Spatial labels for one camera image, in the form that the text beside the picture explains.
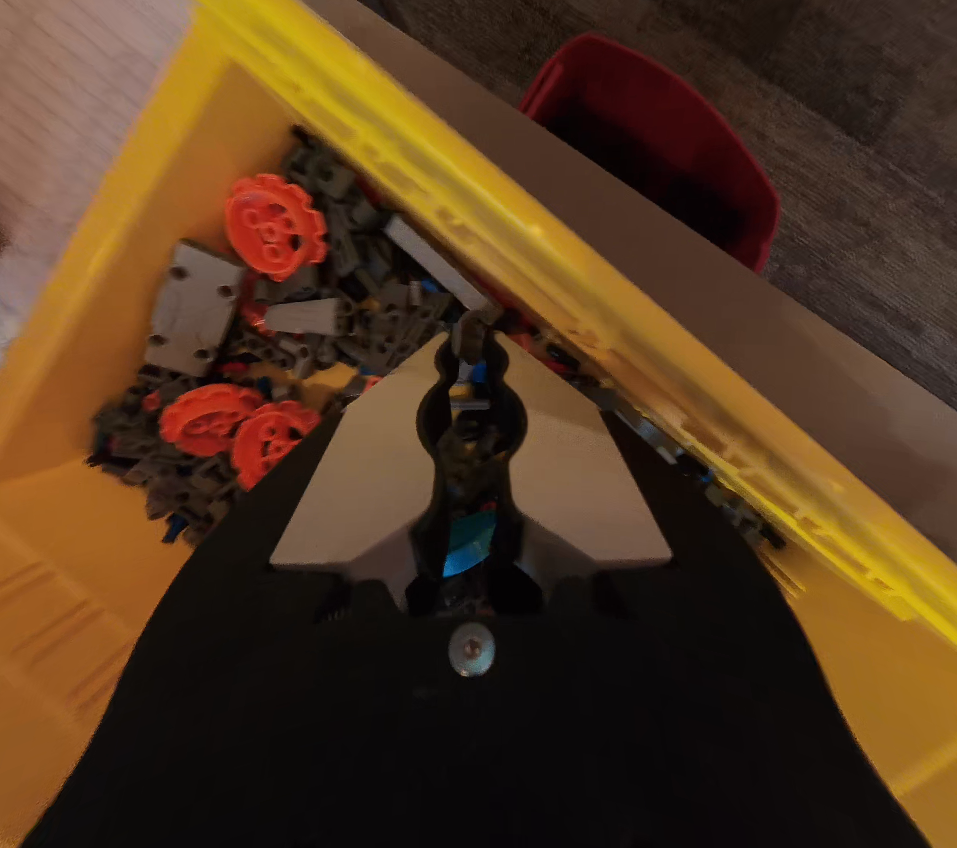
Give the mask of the red plastic bin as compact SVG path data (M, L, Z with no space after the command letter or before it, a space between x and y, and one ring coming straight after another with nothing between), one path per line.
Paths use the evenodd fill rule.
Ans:
M582 34L545 62L519 110L739 264L764 269L780 198L724 116L664 65Z

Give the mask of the small grey connector piece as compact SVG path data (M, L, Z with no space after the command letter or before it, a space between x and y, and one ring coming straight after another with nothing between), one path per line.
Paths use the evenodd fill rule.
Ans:
M502 306L495 303L465 311L450 331L455 358L469 366L482 362L486 339L503 313Z

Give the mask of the pile of brick parts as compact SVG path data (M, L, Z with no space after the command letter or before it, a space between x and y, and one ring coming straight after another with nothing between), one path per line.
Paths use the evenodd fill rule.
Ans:
M175 245L136 380L91 420L86 465L143 493L164 545L198 546L324 418L450 333L465 311L493 303L504 313L492 330L616 411L700 486L717 483L305 127L291 128L278 172L232 185L223 219L229 253ZM461 362L450 405L439 446L452 519L498 511L493 477L506 451L485 359Z

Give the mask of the grey desk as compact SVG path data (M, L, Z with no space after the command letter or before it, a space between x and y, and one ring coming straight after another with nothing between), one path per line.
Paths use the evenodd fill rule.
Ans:
M955 0L301 0L955 558ZM596 33L727 119L781 198L761 273L584 132L519 113Z

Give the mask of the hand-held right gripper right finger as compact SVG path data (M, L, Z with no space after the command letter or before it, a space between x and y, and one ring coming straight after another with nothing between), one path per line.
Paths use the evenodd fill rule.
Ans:
M672 561L652 510L598 406L501 332L500 381L522 411L508 463L520 518L507 559L550 601L569 578Z

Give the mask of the teal curved beam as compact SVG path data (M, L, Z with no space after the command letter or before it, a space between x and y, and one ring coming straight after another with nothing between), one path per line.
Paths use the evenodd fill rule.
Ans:
M483 562L496 531L496 508L485 507L452 522L443 578L452 578Z

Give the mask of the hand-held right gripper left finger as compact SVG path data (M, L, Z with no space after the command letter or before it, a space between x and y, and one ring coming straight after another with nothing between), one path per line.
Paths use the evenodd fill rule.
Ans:
M441 579L449 540L439 441L452 425L453 348L438 333L352 402L271 555L276 569L380 581L400 607Z

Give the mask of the yellow plastic bin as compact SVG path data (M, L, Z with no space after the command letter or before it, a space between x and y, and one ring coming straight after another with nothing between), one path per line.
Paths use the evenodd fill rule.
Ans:
M955 563L591 244L300 0L193 0L185 38L2 370L2 827L23 833L185 561L142 497L82 461L135 372L179 240L227 248L233 183L295 119L441 247L591 358L788 540L766 566L860 742L955 846Z

